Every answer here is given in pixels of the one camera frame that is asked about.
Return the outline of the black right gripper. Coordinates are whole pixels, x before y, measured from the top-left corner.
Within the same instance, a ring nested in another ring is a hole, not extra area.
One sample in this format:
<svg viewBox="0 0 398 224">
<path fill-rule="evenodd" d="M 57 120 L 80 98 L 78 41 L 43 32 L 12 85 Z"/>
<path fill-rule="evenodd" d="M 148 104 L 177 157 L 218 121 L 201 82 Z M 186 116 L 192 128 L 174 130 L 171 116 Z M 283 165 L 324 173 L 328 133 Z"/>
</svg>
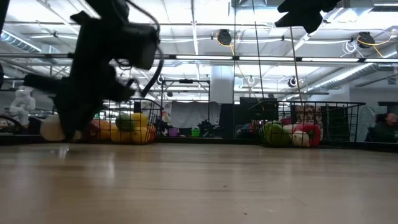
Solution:
<svg viewBox="0 0 398 224">
<path fill-rule="evenodd" d="M 319 12 L 332 11 L 338 2 L 339 0 L 284 0 L 277 10 L 279 13 L 288 13 L 274 24 L 276 27 L 303 27 L 306 33 L 311 34 L 323 21 Z"/>
</svg>

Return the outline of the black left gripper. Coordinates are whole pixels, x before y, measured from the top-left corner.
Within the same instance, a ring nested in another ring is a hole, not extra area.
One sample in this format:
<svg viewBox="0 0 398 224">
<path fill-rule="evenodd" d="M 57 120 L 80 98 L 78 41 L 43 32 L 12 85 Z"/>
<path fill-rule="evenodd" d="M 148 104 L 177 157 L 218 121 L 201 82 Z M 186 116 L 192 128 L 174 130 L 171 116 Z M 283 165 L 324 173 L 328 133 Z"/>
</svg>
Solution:
<svg viewBox="0 0 398 224">
<path fill-rule="evenodd" d="M 126 101 L 136 90 L 132 80 L 123 85 L 116 80 L 116 71 L 109 62 L 113 50 L 105 46 L 102 37 L 107 23 L 81 11 L 70 16 L 81 25 L 72 59 L 70 74 L 61 79 L 29 73 L 24 85 L 53 94 L 65 140 L 80 139 L 81 132 L 90 125 L 103 107 L 103 100 Z"/>
</svg>

